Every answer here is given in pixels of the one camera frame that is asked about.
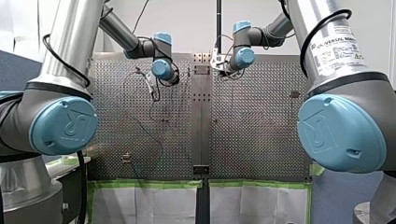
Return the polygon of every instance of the sticker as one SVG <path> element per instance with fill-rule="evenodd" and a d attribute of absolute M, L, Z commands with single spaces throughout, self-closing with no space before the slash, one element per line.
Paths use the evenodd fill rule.
<path fill-rule="evenodd" d="M 348 29 L 338 29 L 338 32 L 348 32 Z M 320 76 L 329 76 L 346 65 L 366 65 L 354 35 L 328 36 L 313 41 L 310 48 Z"/>
<path fill-rule="evenodd" d="M 352 30 L 349 26 L 334 26 L 334 31 L 336 34 L 346 34 L 346 35 L 353 35 Z"/>

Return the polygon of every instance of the wall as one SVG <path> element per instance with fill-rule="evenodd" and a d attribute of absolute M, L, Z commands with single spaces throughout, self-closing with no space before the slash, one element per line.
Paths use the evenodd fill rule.
<path fill-rule="evenodd" d="M 108 3 L 131 28 L 146 0 L 113 0 Z M 216 35 L 215 0 L 150 0 L 136 29 L 136 35 L 153 36 L 167 32 L 173 38 L 174 52 L 208 52 Z M 121 48 L 105 37 L 105 51 Z"/>

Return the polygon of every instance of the black cable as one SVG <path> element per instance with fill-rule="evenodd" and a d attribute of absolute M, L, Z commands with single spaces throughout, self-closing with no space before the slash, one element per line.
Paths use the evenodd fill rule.
<path fill-rule="evenodd" d="M 85 215 L 87 213 L 87 170 L 82 152 L 77 152 L 79 168 L 81 171 L 81 207 L 79 208 L 78 224 L 85 224 Z"/>
<path fill-rule="evenodd" d="M 158 158 L 158 162 L 157 164 L 160 162 L 161 158 L 163 157 L 163 153 L 165 151 L 164 147 L 163 147 L 163 143 L 158 140 L 157 138 L 154 137 L 154 135 L 152 135 L 149 131 L 146 130 L 145 126 L 143 126 L 143 124 L 140 122 L 140 120 L 136 117 L 134 117 L 134 120 L 136 120 L 137 124 L 140 126 L 140 128 L 152 139 L 154 140 L 160 147 L 161 147 L 161 152 L 160 152 L 160 157 Z"/>
<path fill-rule="evenodd" d="M 303 43 L 303 46 L 301 47 L 301 55 L 300 55 L 300 66 L 301 66 L 301 69 L 303 70 L 303 73 L 306 77 L 308 77 L 308 75 L 307 75 L 306 69 L 305 69 L 305 54 L 309 48 L 309 44 L 311 43 L 312 38 L 314 38 L 314 36 L 320 31 L 320 29 L 322 28 L 322 26 L 324 24 L 326 24 L 332 18 L 334 18 L 338 15 L 341 15 L 341 14 L 347 14 L 346 19 L 348 20 L 352 16 L 352 11 L 349 9 L 340 9 L 338 11 L 335 11 L 331 15 L 323 18 L 320 22 L 318 22 L 318 24 L 314 27 L 314 29 L 306 37 L 306 39 Z"/>
<path fill-rule="evenodd" d="M 145 5 L 143 6 L 142 11 L 140 12 L 139 17 L 137 18 L 136 24 L 134 25 L 134 30 L 132 31 L 132 34 L 134 34 L 134 31 L 136 31 L 137 24 L 139 24 L 140 18 L 142 18 L 143 13 L 145 12 L 145 9 L 146 9 L 146 6 L 148 5 L 148 3 L 149 3 L 149 0 L 147 0 Z"/>
<path fill-rule="evenodd" d="M 285 0 L 280 0 L 280 5 L 282 6 L 283 14 L 285 14 L 286 18 L 288 18 L 289 21 L 291 21 L 289 12 L 286 10 L 286 2 L 285 2 Z"/>
<path fill-rule="evenodd" d="M 56 58 L 59 62 L 61 62 L 66 68 L 72 70 L 76 75 L 78 75 L 79 77 L 81 77 L 82 79 L 84 79 L 85 81 L 85 87 L 89 87 L 91 85 L 90 80 L 84 76 L 82 73 L 80 73 L 75 67 L 73 67 L 72 65 L 68 64 L 67 62 L 65 62 L 50 46 L 50 43 L 47 41 L 47 39 L 50 38 L 50 35 L 44 35 L 43 36 L 43 44 L 44 46 L 46 46 L 47 50 L 50 52 L 50 54 L 52 54 L 52 56 L 54 58 Z"/>
<path fill-rule="evenodd" d="M 155 96 L 154 96 L 155 95 L 155 91 L 151 94 L 151 97 L 152 97 L 152 101 L 153 102 L 159 102 L 161 100 L 161 92 L 160 92 L 160 87 L 158 85 L 158 78 L 157 77 L 155 78 L 155 82 L 156 82 L 156 85 L 157 85 L 158 97 L 155 98 Z"/>
<path fill-rule="evenodd" d="M 105 14 L 103 14 L 103 11 L 102 11 L 102 16 L 101 16 L 101 18 L 100 19 L 102 19 L 102 18 L 104 18 L 104 17 L 106 17 L 108 14 L 110 14 L 112 11 L 114 10 L 114 8 L 113 7 L 111 7 L 111 8 L 109 8 L 108 9 L 108 11 L 105 13 Z"/>

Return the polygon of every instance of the pegboard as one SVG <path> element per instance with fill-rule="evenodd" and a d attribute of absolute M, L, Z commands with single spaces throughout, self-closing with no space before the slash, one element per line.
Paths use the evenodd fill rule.
<path fill-rule="evenodd" d="M 190 54 L 174 59 L 180 83 L 161 87 L 154 104 L 133 74 L 136 67 L 149 71 L 152 60 L 95 56 L 90 78 L 100 126 L 89 149 L 90 179 L 192 179 L 200 164 L 209 165 L 210 178 L 309 177 L 311 160 L 296 129 L 306 83 L 297 56 L 258 55 L 239 80 L 195 74 Z M 124 155 L 131 162 L 121 162 Z"/>
<path fill-rule="evenodd" d="M 95 55 L 90 78 L 99 127 L 89 148 L 90 179 L 192 177 L 189 56 L 174 55 L 180 83 L 160 85 L 161 101 L 153 103 L 144 79 L 134 74 L 136 67 L 148 72 L 152 60 Z M 125 155 L 130 162 L 121 160 Z"/>
<path fill-rule="evenodd" d="M 297 134 L 306 78 L 296 56 L 257 56 L 242 78 L 213 79 L 211 178 L 305 181 Z"/>

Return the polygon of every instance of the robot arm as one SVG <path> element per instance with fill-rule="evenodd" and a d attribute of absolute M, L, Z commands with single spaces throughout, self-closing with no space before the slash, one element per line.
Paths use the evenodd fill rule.
<path fill-rule="evenodd" d="M 104 7 L 105 0 L 62 0 L 40 75 L 27 83 L 23 93 L 0 92 L 3 161 L 71 154 L 91 141 L 98 118 L 85 74 L 99 25 L 124 47 L 128 58 L 153 57 L 152 73 L 178 83 L 171 66 L 170 35 L 160 33 L 152 41 L 141 41 Z"/>
<path fill-rule="evenodd" d="M 283 13 L 265 28 L 251 27 L 249 21 L 239 21 L 233 26 L 233 56 L 230 61 L 226 62 L 225 55 L 218 55 L 218 50 L 214 49 L 211 65 L 227 74 L 248 68 L 254 63 L 251 47 L 281 47 L 292 29 L 290 20 Z"/>
<path fill-rule="evenodd" d="M 154 38 L 136 37 L 118 18 L 112 8 L 105 6 L 104 16 L 99 26 L 110 35 L 122 48 L 129 59 L 153 58 L 152 74 L 171 85 L 179 82 L 178 71 L 172 68 L 172 38 L 167 33 L 157 33 Z"/>
<path fill-rule="evenodd" d="M 230 73 L 249 67 L 254 63 L 251 46 L 280 46 L 282 41 L 271 36 L 285 36 L 292 25 L 309 84 L 298 121 L 307 154 L 334 171 L 396 170 L 396 96 L 387 76 L 364 61 L 347 22 L 351 11 L 340 9 L 336 0 L 292 0 L 286 6 L 291 22 L 281 15 L 269 32 L 238 22 L 233 57 L 225 62 L 215 55 L 212 67 Z"/>

